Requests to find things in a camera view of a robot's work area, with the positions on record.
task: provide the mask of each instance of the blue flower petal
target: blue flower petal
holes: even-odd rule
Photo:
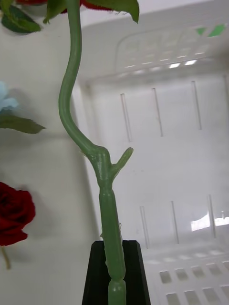
[[[14,108],[17,108],[18,106],[19,106],[19,103],[14,98],[0,100],[0,111],[2,111],[2,109],[13,110]]]
[[[3,100],[8,94],[8,88],[6,84],[0,81],[0,101]]]

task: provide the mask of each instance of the white plastic crate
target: white plastic crate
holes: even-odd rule
[[[226,305],[229,2],[152,3],[147,10],[140,2],[138,25],[126,15],[82,13],[75,112],[114,162],[134,148],[114,191],[123,238],[141,244],[152,304]]]

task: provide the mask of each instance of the red rose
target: red rose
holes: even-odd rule
[[[35,206],[30,193],[0,182],[0,246],[26,239],[27,234],[22,229],[34,217]]]
[[[46,3],[47,0],[17,0],[18,4],[28,4],[28,5],[35,5],[35,4],[43,4]],[[94,4],[90,4],[89,2],[87,2],[86,0],[80,0],[80,6],[84,5],[85,7],[87,7],[88,9],[92,9],[92,10],[111,10],[102,6],[97,6]]]
[[[111,9],[105,8],[103,6],[97,6],[97,5],[94,5],[94,4],[90,4],[86,0],[80,0],[80,5],[84,5],[88,9],[92,9],[92,10],[111,10]]]

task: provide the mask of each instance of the green leaf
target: green leaf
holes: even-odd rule
[[[65,9],[65,0],[48,0],[47,14],[43,22],[48,23],[50,19],[61,14]]]
[[[32,20],[32,18],[30,18],[28,15],[26,15],[23,11],[16,8],[15,6],[10,6],[10,14],[11,14],[11,16],[13,16],[13,18],[17,18],[17,19],[21,19],[21,20],[24,19],[24,20],[29,21],[30,23],[35,23]],[[10,18],[8,18],[8,16],[5,14],[2,17],[1,23],[2,23],[2,25],[4,25],[4,27],[6,27],[7,29],[9,29],[15,33],[29,34],[29,33],[33,32],[31,30],[25,30],[25,29],[21,28],[20,26],[18,26],[14,22],[12,22],[12,20]]]
[[[39,133],[43,126],[30,119],[20,118],[14,115],[0,116],[0,128],[14,129],[24,133]]]
[[[18,15],[18,10],[12,9],[12,2],[13,0],[1,0],[1,9],[4,13],[3,16],[5,15],[11,23],[22,31],[27,31],[29,33],[40,31],[41,27],[39,24],[35,23],[33,20],[28,20],[28,18],[25,17],[25,14]]]
[[[87,2],[118,12],[124,11],[129,13],[133,20],[138,23],[139,4],[137,0],[87,0]]]

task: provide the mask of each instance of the flower stem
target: flower stem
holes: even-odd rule
[[[70,137],[91,162],[100,188],[99,203],[106,265],[111,277],[111,282],[108,287],[108,304],[126,305],[126,287],[124,281],[125,261],[115,194],[112,190],[112,185],[117,174],[131,157],[133,149],[128,148],[120,160],[116,164],[112,164],[109,151],[105,147],[93,144],[78,129],[72,119],[70,100],[82,53],[80,0],[65,0],[65,2],[70,26],[71,50],[59,96],[60,118]]]
[[[6,253],[6,249],[5,249],[4,246],[1,246],[1,252],[2,252],[2,255],[3,255],[4,259],[5,259],[6,269],[10,270],[11,269],[10,259],[8,258],[8,255]]]

